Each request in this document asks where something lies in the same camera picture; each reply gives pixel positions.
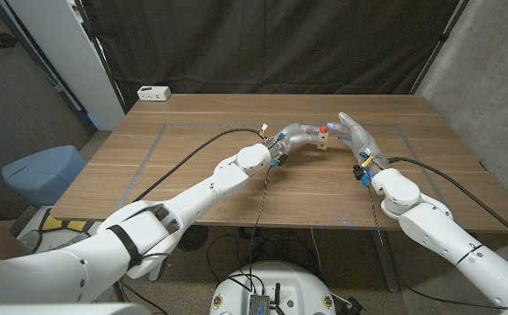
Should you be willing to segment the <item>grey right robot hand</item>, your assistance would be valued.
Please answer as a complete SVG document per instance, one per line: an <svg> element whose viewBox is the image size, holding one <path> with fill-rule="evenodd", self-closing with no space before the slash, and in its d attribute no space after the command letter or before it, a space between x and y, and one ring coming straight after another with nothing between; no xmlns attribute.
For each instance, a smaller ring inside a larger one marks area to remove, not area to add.
<svg viewBox="0 0 508 315"><path fill-rule="evenodd" d="M349 146L357 163L366 167L372 176L388 169L390 166L387 158L378 148L374 137L346 113L340 112L338 117L340 122L328 122L327 127L342 133L337 138Z"/></svg>

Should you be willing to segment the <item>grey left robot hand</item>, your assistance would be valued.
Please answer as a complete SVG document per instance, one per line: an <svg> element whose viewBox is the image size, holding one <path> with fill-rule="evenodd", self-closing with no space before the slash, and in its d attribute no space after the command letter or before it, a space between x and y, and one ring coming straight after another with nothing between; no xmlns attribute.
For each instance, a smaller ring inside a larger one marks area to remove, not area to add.
<svg viewBox="0 0 508 315"><path fill-rule="evenodd" d="M281 166L290 151L305 144L321 145L325 139L320 128L314 125L293 123L284 127L276 136L270 137L265 146L271 154L272 167Z"/></svg>

